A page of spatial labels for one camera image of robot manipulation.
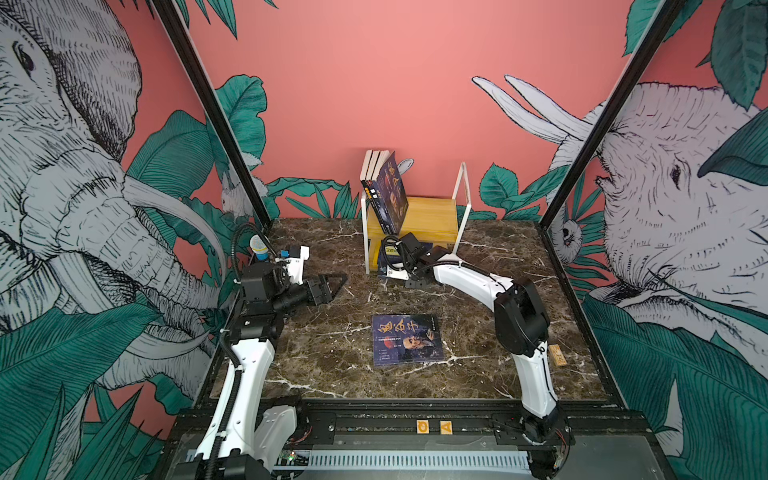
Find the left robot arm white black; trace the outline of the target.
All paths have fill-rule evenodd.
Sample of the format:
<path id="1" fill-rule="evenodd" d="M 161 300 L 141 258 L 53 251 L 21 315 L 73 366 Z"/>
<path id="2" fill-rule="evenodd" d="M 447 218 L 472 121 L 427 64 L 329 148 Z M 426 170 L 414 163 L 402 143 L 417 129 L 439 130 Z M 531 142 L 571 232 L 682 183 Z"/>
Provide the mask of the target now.
<path id="1" fill-rule="evenodd" d="M 348 280 L 342 272 L 305 278 L 304 260 L 283 258 L 246 266 L 241 292 L 219 346 L 226 379 L 209 427 L 189 462 L 173 479 L 271 479 L 279 454 L 299 425 L 297 407 L 259 412 L 276 345 L 290 313 L 332 302 Z"/>

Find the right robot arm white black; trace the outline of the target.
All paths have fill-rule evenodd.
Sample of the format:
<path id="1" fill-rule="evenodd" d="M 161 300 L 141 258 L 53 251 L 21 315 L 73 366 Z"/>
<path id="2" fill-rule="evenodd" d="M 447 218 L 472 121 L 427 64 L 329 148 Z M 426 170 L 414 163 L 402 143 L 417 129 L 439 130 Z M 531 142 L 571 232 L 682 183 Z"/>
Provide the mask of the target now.
<path id="1" fill-rule="evenodd" d="M 490 273 L 440 246 L 428 246 L 414 234 L 386 236 L 379 263 L 411 284 L 449 286 L 486 306 L 494 318 L 498 343 L 512 354 L 521 386 L 521 414 L 515 426 L 532 448 L 528 465 L 536 479 L 553 479 L 564 467 L 571 429 L 559 407 L 549 367 L 550 317 L 534 283 Z"/>

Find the illustrated magazine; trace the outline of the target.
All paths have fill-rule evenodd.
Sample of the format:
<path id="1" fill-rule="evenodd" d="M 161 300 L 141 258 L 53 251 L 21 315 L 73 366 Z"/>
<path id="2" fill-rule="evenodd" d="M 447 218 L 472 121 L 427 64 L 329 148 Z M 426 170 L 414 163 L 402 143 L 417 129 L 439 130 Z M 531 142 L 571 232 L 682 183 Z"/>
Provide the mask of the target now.
<path id="1" fill-rule="evenodd" d="M 389 157 L 383 162 L 378 184 L 380 197 L 390 219 L 391 233 L 387 235 L 397 235 L 405 221 L 408 199 L 394 151 L 390 151 Z"/>
<path id="2" fill-rule="evenodd" d="M 445 358 L 439 321 L 434 315 L 374 315 L 372 334 L 375 367 L 432 363 Z"/>

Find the black wolf cover book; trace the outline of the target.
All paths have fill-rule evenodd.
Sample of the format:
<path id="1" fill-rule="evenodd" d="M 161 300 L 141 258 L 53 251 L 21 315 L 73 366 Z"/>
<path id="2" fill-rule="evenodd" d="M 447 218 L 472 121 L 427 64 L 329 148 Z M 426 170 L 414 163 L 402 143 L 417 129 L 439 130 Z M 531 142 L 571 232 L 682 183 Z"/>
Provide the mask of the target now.
<path id="1" fill-rule="evenodd" d="M 386 206 L 380 197 L 378 179 L 383 162 L 389 154 L 389 150 L 371 151 L 365 177 L 361 180 L 369 204 L 384 234 L 391 233 L 391 225 Z"/>

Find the navy book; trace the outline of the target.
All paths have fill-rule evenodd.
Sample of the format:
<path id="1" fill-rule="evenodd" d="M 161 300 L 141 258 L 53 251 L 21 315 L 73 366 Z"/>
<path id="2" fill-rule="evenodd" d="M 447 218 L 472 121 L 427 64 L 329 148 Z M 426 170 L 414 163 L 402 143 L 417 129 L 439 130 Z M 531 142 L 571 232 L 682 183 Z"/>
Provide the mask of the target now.
<path id="1" fill-rule="evenodd" d="M 411 271 L 416 268 L 419 259 L 433 246 L 434 244 L 430 242 L 387 237 L 382 240 L 382 259 L 386 261 L 387 266 Z"/>

